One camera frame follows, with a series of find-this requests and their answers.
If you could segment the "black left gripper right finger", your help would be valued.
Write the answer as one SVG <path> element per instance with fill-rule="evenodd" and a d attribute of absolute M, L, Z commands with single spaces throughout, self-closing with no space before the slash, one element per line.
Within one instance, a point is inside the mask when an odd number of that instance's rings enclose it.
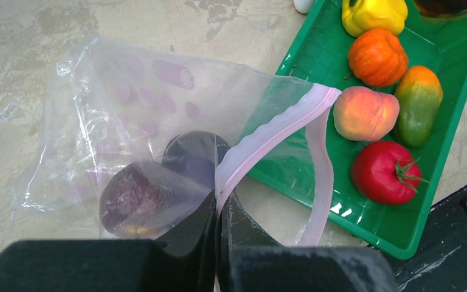
<path fill-rule="evenodd" d="M 397 291 L 377 251 L 354 246 L 285 247 L 233 193 L 216 226 L 217 291 Z"/>

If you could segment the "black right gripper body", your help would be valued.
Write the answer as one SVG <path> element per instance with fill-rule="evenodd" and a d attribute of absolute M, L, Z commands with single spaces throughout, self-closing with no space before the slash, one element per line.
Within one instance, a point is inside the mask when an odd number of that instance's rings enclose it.
<path fill-rule="evenodd" d="M 414 0 L 413 2 L 424 19 L 456 21 L 467 16 L 467 0 Z"/>

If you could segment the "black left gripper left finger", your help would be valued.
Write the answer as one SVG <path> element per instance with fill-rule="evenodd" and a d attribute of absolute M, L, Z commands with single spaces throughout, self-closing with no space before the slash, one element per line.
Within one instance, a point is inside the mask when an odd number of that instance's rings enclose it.
<path fill-rule="evenodd" d="M 0 291 L 212 291 L 216 199 L 155 240 L 23 240 L 0 253 Z"/>

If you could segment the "yellow toy bell pepper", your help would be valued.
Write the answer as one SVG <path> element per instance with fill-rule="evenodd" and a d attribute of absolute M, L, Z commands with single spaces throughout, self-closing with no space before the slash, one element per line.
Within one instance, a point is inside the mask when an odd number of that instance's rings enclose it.
<path fill-rule="evenodd" d="M 372 29 L 398 36 L 405 28 L 408 8 L 404 0 L 343 0 L 341 20 L 345 31 L 359 37 Z"/>

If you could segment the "dark red toy apple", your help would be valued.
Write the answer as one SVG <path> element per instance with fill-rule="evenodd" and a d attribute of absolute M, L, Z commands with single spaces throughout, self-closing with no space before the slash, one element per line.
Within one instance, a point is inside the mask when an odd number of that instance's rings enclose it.
<path fill-rule="evenodd" d="M 117 237 L 156 238 L 197 210 L 210 191 L 157 162 L 134 162 L 104 187 L 100 221 Z"/>

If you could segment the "green toy mango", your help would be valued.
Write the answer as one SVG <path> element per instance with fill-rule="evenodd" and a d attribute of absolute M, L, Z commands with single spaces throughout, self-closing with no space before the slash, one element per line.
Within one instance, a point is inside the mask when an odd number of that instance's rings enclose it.
<path fill-rule="evenodd" d="M 431 69 L 412 66 L 400 78 L 394 96 L 400 105 L 392 130 L 395 139 L 407 147 L 422 147 L 431 135 L 443 101 L 440 80 Z"/>

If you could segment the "purple toy eggplant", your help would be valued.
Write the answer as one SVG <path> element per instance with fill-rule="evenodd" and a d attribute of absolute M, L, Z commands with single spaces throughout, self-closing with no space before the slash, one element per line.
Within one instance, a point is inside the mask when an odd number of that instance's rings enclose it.
<path fill-rule="evenodd" d="M 215 167 L 220 164 L 230 145 L 219 135 L 208 131 L 190 131 L 171 139 L 162 156 L 162 165 L 179 175 L 213 189 Z"/>

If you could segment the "toy peach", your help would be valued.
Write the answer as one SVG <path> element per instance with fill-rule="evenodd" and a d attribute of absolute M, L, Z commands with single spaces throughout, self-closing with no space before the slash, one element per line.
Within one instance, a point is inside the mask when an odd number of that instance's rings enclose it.
<path fill-rule="evenodd" d="M 394 95 L 353 86 L 343 90 L 334 103 L 334 127 L 348 140 L 373 142 L 393 129 L 399 112 Z"/>

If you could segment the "clear zip top bag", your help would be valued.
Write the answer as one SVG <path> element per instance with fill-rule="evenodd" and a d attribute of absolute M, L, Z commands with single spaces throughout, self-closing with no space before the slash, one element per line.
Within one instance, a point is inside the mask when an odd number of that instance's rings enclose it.
<path fill-rule="evenodd" d="M 272 221 L 284 245 L 319 243 L 333 196 L 326 123 L 338 89 L 260 72 L 227 61 L 159 52 L 87 36 L 56 63 L 46 87 L 35 162 L 13 187 L 13 205 L 66 228 L 105 238 L 100 196 L 134 162 L 162 165 L 168 142 L 208 131 L 229 145 L 215 167 L 215 214 L 239 182 L 269 167 L 277 184 L 309 179 L 311 210 L 297 220 L 276 207 L 252 218 Z"/>

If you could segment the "red toy tomato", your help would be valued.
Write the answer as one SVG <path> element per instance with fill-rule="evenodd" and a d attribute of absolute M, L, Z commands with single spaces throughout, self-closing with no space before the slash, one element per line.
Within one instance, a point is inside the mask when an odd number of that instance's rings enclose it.
<path fill-rule="evenodd" d="M 392 141 L 376 141 L 362 149 L 350 169 L 357 191 L 378 204 L 406 204 L 418 193 L 421 182 L 428 180 L 411 152 Z"/>

